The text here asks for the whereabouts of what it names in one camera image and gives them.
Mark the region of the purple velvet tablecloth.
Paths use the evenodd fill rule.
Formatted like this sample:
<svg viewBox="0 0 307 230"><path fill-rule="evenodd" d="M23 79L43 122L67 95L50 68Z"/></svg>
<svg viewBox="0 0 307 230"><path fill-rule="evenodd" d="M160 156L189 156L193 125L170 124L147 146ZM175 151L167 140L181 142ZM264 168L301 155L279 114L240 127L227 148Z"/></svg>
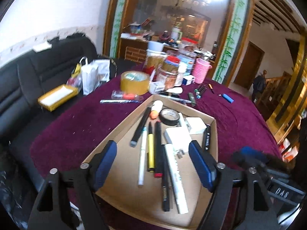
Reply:
<svg viewBox="0 0 307 230"><path fill-rule="evenodd" d="M144 186L137 186L139 147L131 147L130 140L154 96L145 94L141 104L100 104L119 86L120 78L116 77L51 123L30 148L35 167L44 177L52 168L73 170L114 140L118 146L115 161L104 186L96 193L107 223L117 229L195 229L211 195L201 186L188 155L178 160L187 214L179 214L176 208L163 211L161 180L152 173L146 172ZM233 166L232 154L244 146L279 156L276 140L254 104L223 85L213 82L212 86L215 94L206 91L194 107L172 100L167 104L211 124L210 152L229 167ZM234 102L229 103L222 94Z"/></svg>

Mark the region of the white marker pen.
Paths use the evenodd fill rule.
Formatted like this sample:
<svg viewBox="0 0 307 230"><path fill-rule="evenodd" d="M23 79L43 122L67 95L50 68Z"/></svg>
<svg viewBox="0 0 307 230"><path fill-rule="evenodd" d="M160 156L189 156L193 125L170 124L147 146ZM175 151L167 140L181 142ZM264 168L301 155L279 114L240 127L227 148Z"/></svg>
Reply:
<svg viewBox="0 0 307 230"><path fill-rule="evenodd" d="M178 163L174 154L173 146L172 144L166 144L164 146L164 149L168 160L173 193L178 213L187 214L188 213L187 201L184 193L180 171L178 168Z"/></svg>

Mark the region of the black pen right side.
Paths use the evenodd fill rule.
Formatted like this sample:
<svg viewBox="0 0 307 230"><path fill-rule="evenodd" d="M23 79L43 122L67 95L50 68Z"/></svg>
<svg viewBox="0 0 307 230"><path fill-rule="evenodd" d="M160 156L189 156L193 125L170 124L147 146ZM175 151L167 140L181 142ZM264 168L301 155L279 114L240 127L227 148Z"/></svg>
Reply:
<svg viewBox="0 0 307 230"><path fill-rule="evenodd" d="M203 140L201 146L204 151L208 151L210 149L210 140L211 140L211 125L206 124L206 129L203 132Z"/></svg>

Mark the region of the yellow highlighter pen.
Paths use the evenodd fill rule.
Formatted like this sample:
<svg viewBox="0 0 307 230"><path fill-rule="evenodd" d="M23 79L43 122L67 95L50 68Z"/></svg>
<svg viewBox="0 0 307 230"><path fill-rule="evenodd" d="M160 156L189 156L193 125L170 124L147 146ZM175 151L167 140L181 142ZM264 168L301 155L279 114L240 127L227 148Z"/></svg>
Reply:
<svg viewBox="0 0 307 230"><path fill-rule="evenodd" d="M154 134L152 124L148 125L148 172L154 172Z"/></svg>

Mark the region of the red capped black marker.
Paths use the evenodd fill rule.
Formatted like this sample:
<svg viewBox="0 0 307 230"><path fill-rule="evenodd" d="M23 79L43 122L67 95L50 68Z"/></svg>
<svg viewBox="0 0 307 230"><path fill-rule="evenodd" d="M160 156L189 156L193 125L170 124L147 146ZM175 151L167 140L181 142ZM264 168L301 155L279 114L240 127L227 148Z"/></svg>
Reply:
<svg viewBox="0 0 307 230"><path fill-rule="evenodd" d="M154 133L154 177L162 178L163 176L163 154L161 140L161 122L156 121Z"/></svg>

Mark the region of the yellow flat box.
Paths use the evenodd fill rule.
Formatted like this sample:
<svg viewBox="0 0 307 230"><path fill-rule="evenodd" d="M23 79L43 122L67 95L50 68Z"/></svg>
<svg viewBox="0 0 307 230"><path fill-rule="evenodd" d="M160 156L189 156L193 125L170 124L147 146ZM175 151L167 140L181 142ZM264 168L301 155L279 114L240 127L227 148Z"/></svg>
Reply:
<svg viewBox="0 0 307 230"><path fill-rule="evenodd" d="M77 87L70 85L60 85L39 97L37 101L40 106L52 112L77 95Z"/></svg>

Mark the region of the long black pen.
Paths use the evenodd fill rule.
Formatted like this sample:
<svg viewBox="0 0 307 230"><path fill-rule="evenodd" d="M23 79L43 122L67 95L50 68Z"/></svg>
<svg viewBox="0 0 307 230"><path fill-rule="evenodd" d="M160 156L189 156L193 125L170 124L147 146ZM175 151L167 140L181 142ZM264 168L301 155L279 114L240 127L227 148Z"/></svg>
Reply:
<svg viewBox="0 0 307 230"><path fill-rule="evenodd" d="M143 131L143 128L145 127L145 124L147 122L147 119L149 117L149 114L151 112L151 108L150 107L147 107L144 114L143 114L143 117L142 119L140 120L135 132L134 132L134 135L130 141L130 146L131 147L136 147L137 145L137 142L142 134L142 131Z"/></svg>

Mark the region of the person in dark jacket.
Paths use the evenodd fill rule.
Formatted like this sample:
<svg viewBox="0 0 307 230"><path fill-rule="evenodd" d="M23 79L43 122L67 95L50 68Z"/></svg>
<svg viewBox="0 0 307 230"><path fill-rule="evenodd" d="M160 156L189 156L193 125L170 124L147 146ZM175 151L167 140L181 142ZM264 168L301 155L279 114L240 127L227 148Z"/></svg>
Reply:
<svg viewBox="0 0 307 230"><path fill-rule="evenodd" d="M263 92L266 87L266 74L267 71L264 70L262 74L258 75L253 81L253 92L251 96L251 101L254 102L257 94Z"/></svg>

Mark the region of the black leather sofa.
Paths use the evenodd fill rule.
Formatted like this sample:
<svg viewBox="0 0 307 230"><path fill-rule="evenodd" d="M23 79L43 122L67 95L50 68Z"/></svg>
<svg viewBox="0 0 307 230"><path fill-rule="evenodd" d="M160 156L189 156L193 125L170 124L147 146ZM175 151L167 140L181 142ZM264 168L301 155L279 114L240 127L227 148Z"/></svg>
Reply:
<svg viewBox="0 0 307 230"><path fill-rule="evenodd" d="M51 48L31 50L1 67L1 145L8 146L27 124L44 113L37 99L66 83L82 57L104 59L82 33L49 40Z"/></svg>

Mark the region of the black electrical tape roll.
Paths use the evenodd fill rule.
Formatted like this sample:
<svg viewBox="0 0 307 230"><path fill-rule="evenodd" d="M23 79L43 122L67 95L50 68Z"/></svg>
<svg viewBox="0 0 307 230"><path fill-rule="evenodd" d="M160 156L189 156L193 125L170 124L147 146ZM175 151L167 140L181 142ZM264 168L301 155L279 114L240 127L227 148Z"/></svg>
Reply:
<svg viewBox="0 0 307 230"><path fill-rule="evenodd" d="M164 108L159 113L160 121L168 126L176 126L180 120L179 113L171 108Z"/></svg>

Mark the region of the white shopping bag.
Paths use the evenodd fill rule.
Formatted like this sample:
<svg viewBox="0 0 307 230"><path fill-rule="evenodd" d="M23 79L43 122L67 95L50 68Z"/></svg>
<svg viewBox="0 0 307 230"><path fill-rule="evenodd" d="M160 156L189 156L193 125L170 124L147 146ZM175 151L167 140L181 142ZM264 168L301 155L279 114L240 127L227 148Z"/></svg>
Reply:
<svg viewBox="0 0 307 230"><path fill-rule="evenodd" d="M110 64L109 59L96 59L91 63L87 57L80 59L82 89L84 96L92 93L102 83L110 80Z"/></svg>

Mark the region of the bamboo painted glass panel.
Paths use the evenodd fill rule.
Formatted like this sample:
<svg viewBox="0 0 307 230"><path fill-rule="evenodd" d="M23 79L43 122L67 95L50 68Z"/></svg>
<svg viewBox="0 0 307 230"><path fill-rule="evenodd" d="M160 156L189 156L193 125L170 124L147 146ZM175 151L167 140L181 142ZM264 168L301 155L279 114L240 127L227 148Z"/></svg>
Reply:
<svg viewBox="0 0 307 230"><path fill-rule="evenodd" d="M226 81L234 55L242 34L243 25L247 14L249 0L235 0L229 30L223 46L223 50L215 69L213 80L223 84Z"/></svg>

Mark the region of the pink knitted cup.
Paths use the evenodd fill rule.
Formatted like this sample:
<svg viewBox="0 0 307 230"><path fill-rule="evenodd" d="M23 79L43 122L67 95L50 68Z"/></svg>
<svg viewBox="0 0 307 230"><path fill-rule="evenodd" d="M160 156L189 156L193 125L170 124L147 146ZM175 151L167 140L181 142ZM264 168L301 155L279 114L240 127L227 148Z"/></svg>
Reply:
<svg viewBox="0 0 307 230"><path fill-rule="evenodd" d="M197 58L192 70L192 76L195 78L196 84L203 83L208 71L212 68L209 61Z"/></svg>

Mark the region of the red lidded jar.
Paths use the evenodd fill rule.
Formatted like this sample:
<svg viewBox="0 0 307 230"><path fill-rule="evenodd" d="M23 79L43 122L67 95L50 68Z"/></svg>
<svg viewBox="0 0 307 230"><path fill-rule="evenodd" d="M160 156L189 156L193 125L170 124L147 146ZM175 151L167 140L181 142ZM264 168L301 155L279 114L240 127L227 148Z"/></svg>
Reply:
<svg viewBox="0 0 307 230"><path fill-rule="evenodd" d="M157 69L156 81L161 82L164 85L164 89L168 90L173 88L178 76L178 68L180 65L180 59L176 56L169 55L159 65Z"/></svg>

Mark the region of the yellow handled screwdriver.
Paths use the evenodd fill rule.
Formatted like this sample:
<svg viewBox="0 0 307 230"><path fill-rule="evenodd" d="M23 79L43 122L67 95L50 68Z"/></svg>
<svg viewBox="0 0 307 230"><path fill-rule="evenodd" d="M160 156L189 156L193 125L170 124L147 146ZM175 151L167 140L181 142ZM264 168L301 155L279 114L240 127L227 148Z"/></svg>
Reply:
<svg viewBox="0 0 307 230"><path fill-rule="evenodd" d="M215 92L214 92L214 89L213 89L212 85L208 83L208 87L210 88L210 90L211 90L212 94L215 94Z"/></svg>

